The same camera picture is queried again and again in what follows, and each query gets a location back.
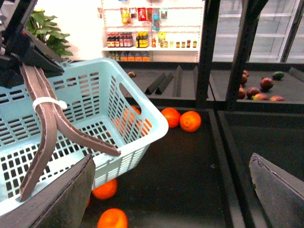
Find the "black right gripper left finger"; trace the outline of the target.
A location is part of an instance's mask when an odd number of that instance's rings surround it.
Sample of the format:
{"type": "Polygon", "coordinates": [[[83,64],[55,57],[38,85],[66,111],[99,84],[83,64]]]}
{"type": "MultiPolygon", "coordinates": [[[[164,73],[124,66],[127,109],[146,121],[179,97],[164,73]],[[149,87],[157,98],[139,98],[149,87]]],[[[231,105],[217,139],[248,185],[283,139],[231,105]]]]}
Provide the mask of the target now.
{"type": "Polygon", "coordinates": [[[39,193],[0,219],[2,228],[77,228],[95,177],[92,155],[85,156],[39,193]]]}

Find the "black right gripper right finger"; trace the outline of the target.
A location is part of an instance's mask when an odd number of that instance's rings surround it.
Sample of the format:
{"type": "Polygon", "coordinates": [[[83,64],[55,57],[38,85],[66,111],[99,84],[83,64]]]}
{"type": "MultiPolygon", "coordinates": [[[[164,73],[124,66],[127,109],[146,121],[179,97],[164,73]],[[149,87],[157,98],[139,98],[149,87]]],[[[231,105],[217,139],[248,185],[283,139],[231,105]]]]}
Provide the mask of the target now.
{"type": "Polygon", "coordinates": [[[257,197],[274,228],[304,226],[304,182],[257,153],[249,170],[257,197]]]}

